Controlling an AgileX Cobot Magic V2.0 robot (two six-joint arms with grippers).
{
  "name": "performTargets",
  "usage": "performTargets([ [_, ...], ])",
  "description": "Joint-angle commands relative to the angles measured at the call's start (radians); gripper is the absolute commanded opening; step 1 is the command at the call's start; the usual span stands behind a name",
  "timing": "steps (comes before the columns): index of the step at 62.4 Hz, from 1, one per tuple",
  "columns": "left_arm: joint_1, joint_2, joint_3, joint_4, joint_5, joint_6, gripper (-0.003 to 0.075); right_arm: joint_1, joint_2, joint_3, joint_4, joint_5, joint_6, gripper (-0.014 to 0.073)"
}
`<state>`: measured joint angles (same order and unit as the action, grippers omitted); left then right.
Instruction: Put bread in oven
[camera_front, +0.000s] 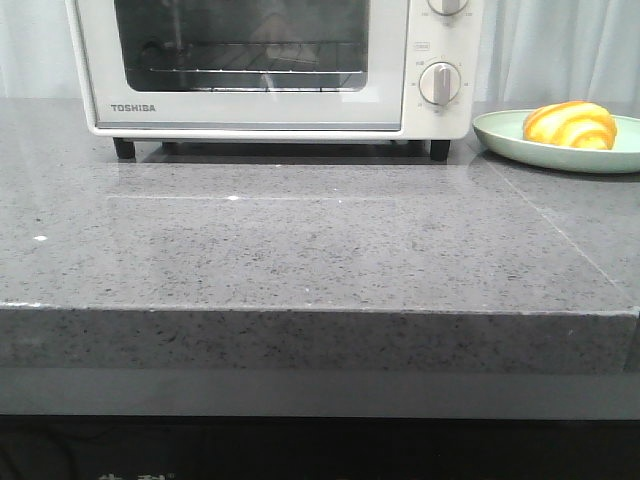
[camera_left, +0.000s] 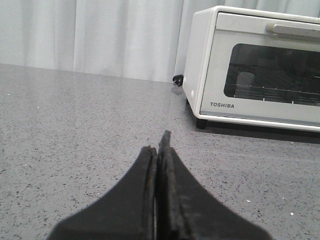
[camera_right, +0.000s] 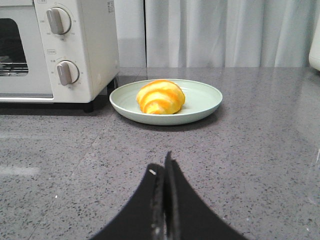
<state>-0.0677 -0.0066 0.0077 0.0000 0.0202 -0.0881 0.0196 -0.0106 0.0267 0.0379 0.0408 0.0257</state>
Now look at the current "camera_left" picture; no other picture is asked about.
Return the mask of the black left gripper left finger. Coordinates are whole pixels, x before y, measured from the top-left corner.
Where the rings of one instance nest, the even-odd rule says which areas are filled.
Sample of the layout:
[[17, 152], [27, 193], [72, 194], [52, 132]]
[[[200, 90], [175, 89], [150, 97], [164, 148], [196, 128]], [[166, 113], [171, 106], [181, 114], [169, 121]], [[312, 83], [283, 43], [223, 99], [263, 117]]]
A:
[[152, 240], [155, 237], [157, 151], [145, 146], [102, 198], [60, 221], [50, 240]]

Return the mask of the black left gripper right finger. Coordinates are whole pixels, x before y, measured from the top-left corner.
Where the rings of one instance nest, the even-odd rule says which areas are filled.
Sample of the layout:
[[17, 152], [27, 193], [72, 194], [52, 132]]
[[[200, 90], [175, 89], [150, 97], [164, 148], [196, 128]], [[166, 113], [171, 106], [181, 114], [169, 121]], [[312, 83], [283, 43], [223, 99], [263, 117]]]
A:
[[215, 199], [189, 172], [170, 146], [166, 130], [157, 160], [158, 240], [270, 240], [261, 227]]

